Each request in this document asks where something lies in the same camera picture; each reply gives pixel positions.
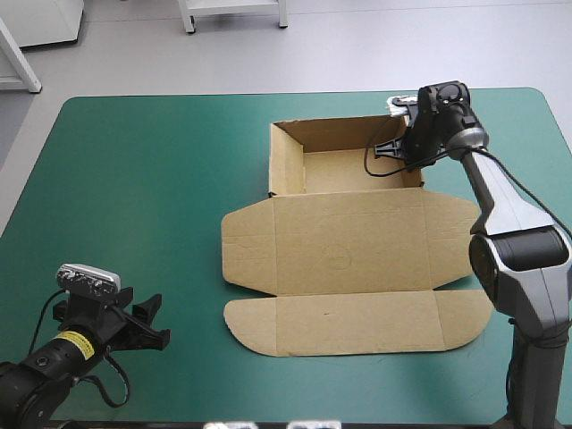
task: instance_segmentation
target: white cabinet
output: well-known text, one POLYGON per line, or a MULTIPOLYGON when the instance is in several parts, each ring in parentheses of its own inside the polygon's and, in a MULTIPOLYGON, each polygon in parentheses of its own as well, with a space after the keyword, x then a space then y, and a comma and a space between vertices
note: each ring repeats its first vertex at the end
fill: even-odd
POLYGON ((0 89, 42 89, 38 78, 16 45, 10 31, 0 19, 0 89))
POLYGON ((195 17, 224 13, 278 13, 280 27, 288 27, 288 0, 178 0, 185 30, 195 32, 195 17))
POLYGON ((19 47, 77 40, 83 0, 0 0, 0 17, 19 47))

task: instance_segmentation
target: floor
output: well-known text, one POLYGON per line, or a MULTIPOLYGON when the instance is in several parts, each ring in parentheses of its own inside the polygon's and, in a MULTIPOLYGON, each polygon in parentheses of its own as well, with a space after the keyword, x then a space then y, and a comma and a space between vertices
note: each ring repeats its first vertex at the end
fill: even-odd
POLYGON ((0 94, 0 232, 62 104, 76 96, 413 89, 458 79, 538 88, 572 143, 570 22, 572 0, 290 0, 287 29, 275 16, 224 16, 197 19, 190 36, 175 0, 86 0, 78 44, 26 54, 41 94, 0 94))

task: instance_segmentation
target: wire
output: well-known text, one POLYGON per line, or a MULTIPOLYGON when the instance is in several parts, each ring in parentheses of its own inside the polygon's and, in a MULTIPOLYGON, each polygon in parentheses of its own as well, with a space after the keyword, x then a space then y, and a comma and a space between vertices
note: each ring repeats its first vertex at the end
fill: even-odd
POLYGON ((46 315, 46 311, 47 311, 48 306, 50 305, 50 302, 52 302, 52 300, 54 300, 55 297, 57 297, 58 295, 61 295, 63 293, 65 293, 65 290, 61 289, 61 290, 57 291, 56 293, 52 294, 50 296, 50 298, 47 299, 44 306, 42 307, 42 311, 39 314, 38 323, 36 324, 36 330, 34 331, 34 335, 32 337, 32 342, 29 345, 28 356, 31 355, 32 352, 34 351, 34 347, 36 346, 36 341, 38 340, 39 329, 42 326, 42 322, 44 320, 44 316, 46 315))
POLYGON ((121 366, 117 363, 117 361, 109 355, 108 351, 105 352, 104 359, 110 365, 110 367, 115 370, 115 372, 120 376, 120 378, 123 381, 123 387, 125 389, 125 393, 122 402, 115 402, 114 400, 111 399, 109 393, 107 393, 107 390, 105 389, 104 384, 96 375, 85 375, 79 379, 79 382, 85 382, 95 385, 99 390, 101 399, 104 400, 105 404, 107 404, 109 407, 111 408, 122 407, 127 402, 129 402, 131 396, 131 385, 129 382, 129 377, 127 376, 127 373, 125 373, 123 368, 121 368, 121 366))

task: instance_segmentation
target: green table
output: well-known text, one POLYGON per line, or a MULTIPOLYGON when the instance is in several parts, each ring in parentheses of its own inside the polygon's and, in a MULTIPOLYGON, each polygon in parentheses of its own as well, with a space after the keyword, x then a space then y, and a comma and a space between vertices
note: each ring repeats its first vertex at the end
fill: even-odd
MULTIPOLYGON (((81 385, 56 418, 203 421, 338 418, 346 422, 487 424, 505 408, 511 327, 495 314, 483 335, 445 353, 259 356, 227 330, 223 306, 256 296, 224 282, 220 221, 266 196, 268 124, 385 112, 399 93, 81 97, 68 101, 0 239, 0 356, 23 358, 64 262, 119 273, 136 301, 164 295, 165 352, 118 353, 131 403, 107 408, 81 385)), ((572 161, 543 95, 473 91, 493 153, 572 223, 572 161)), ((472 198, 462 168, 425 169, 428 189, 472 198)), ((479 287, 475 278, 459 287, 479 287)), ((55 334, 47 321, 40 343, 55 334)), ((572 422, 572 361, 559 418, 572 422)), ((121 384, 97 369, 112 393, 121 384)))

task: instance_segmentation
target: unfolded cardboard box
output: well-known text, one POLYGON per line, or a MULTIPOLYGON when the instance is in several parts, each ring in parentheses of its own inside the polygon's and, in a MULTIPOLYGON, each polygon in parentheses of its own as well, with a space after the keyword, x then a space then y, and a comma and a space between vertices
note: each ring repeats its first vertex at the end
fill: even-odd
MULTIPOLYGON (((471 274, 476 206, 424 190, 418 170, 364 170, 365 147, 404 130, 390 116, 271 124, 271 197, 222 224, 225 280, 273 295, 224 309, 246 347, 271 356, 436 351, 484 329, 492 307, 483 291, 434 290, 471 274)), ((373 151, 368 163, 403 166, 373 151)))

